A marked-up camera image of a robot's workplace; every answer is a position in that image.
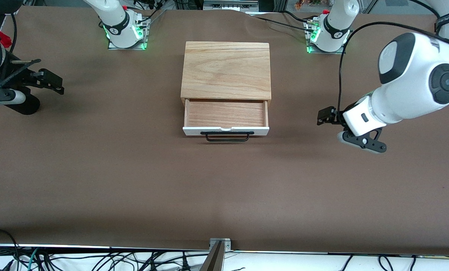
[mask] wooden drawer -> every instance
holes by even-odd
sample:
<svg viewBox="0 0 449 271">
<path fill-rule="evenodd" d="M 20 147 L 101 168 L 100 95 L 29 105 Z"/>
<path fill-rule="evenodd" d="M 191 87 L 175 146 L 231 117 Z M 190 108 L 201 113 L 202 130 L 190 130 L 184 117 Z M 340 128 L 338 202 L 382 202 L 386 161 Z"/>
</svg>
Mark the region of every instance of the wooden drawer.
<svg viewBox="0 0 449 271">
<path fill-rule="evenodd" d="M 202 132 L 268 134 L 268 101 L 185 99 L 187 136 Z"/>
</svg>

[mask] red object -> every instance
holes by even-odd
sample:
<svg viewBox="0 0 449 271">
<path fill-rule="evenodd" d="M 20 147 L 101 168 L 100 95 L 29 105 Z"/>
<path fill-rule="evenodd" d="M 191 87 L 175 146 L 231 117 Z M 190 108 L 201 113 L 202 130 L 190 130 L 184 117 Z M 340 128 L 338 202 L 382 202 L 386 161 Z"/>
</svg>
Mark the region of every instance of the red object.
<svg viewBox="0 0 449 271">
<path fill-rule="evenodd" d="M 2 44 L 5 48 L 9 48 L 12 45 L 11 38 L 2 33 L 2 31 L 0 31 L 0 44 Z"/>
</svg>

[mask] black handle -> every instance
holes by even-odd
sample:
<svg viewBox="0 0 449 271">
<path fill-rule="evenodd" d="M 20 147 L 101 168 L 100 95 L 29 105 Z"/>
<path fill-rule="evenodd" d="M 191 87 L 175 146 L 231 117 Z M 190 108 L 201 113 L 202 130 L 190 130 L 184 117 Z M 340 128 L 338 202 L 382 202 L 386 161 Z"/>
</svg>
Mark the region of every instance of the black handle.
<svg viewBox="0 0 449 271">
<path fill-rule="evenodd" d="M 204 135 L 204 136 L 206 136 L 206 140 L 207 141 L 209 141 L 209 142 L 245 142 L 245 141 L 247 141 L 248 139 L 250 139 L 250 135 L 252 135 L 252 134 L 254 134 L 254 132 L 252 131 L 252 132 L 201 132 L 201 134 L 202 135 Z M 243 135 L 246 135 L 246 137 L 245 138 L 237 138 L 237 139 L 229 139 L 229 138 L 226 138 L 226 139 L 211 139 L 211 138 L 209 138 L 208 136 L 235 136 L 235 135 L 241 135 L 241 134 L 243 134 Z"/>
</svg>

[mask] brown tabletop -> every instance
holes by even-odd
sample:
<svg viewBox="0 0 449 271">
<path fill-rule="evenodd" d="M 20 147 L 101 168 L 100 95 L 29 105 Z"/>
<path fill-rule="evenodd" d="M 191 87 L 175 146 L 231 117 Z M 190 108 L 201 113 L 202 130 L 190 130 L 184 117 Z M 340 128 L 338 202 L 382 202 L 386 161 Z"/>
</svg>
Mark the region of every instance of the brown tabletop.
<svg viewBox="0 0 449 271">
<path fill-rule="evenodd" d="M 282 14 L 268 17 L 299 26 Z M 432 30 L 433 16 L 359 15 Z M 374 155 L 316 126 L 336 105 L 338 55 L 234 11 L 166 11 L 146 51 L 109 51 L 92 9 L 22 7 L 15 54 L 41 58 L 66 94 L 0 106 L 0 228 L 22 244 L 449 254 L 449 107 L 384 129 Z M 7 22 L 5 33 L 11 34 Z M 381 49 L 404 30 L 357 33 L 343 106 L 379 86 Z M 209 144 L 183 134 L 186 41 L 270 43 L 267 137 Z M 0 242 L 9 242 L 0 237 Z"/>
</svg>

